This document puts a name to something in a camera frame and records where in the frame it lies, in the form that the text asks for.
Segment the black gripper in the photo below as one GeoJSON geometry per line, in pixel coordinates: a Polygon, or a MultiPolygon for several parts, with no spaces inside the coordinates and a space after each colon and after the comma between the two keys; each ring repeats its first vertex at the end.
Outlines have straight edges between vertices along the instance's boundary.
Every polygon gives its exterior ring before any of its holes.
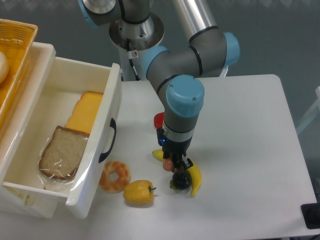
{"type": "Polygon", "coordinates": [[[156,135],[158,145],[163,151],[163,158],[169,158],[169,169],[172,173],[185,172],[194,165],[187,157],[193,131],[180,133],[159,127],[156,129],[156,135]]]}

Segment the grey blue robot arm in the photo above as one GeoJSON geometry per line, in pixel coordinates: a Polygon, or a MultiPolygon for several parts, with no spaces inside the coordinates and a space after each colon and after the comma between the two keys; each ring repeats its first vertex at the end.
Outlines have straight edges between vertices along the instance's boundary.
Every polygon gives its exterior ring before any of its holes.
{"type": "Polygon", "coordinates": [[[111,40],[128,57],[122,67],[131,69],[136,80],[151,83],[164,107],[157,138],[163,158],[172,162],[171,170],[191,168],[187,149],[205,95],[199,77],[239,59],[237,38],[220,31],[205,0],[173,2],[189,43],[177,53],[161,46],[164,26],[147,0],[81,0],[78,4],[91,25],[109,24],[111,40]]]}

